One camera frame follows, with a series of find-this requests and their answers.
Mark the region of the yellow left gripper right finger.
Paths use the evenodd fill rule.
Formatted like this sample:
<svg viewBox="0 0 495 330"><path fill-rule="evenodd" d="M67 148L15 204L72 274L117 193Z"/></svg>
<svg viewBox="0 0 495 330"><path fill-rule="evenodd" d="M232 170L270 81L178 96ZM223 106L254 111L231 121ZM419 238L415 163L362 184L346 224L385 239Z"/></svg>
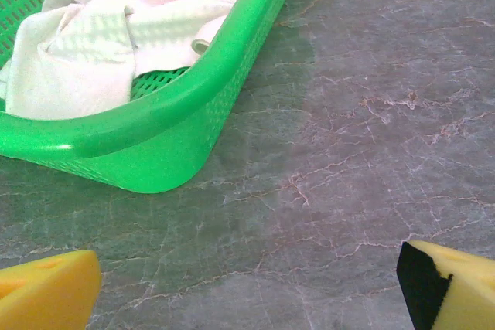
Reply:
<svg viewBox="0 0 495 330"><path fill-rule="evenodd" d="M397 276L415 329L494 328L493 260L413 240Z"/></svg>

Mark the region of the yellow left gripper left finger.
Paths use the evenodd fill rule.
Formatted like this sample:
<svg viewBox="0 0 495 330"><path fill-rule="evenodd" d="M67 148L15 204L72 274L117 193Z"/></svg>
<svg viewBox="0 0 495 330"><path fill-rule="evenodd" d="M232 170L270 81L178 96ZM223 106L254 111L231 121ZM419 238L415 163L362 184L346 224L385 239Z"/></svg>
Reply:
<svg viewBox="0 0 495 330"><path fill-rule="evenodd" d="M100 288L100 264L92 250L3 268L1 328L84 329Z"/></svg>

